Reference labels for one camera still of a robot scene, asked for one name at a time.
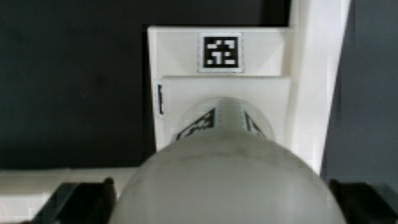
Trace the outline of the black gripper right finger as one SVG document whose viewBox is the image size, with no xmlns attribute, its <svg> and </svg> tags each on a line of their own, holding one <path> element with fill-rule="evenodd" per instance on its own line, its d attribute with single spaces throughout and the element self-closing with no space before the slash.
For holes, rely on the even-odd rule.
<svg viewBox="0 0 398 224">
<path fill-rule="evenodd" d="M 364 182 L 328 182 L 346 224 L 398 224 L 398 212 Z"/>
</svg>

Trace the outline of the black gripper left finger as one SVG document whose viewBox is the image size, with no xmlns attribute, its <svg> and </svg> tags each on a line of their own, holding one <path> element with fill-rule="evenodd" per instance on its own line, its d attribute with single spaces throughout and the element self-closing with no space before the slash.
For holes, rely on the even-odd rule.
<svg viewBox="0 0 398 224">
<path fill-rule="evenodd" d="M 115 206 L 113 179 L 64 182 L 55 189 L 30 224 L 108 224 Z"/>
</svg>

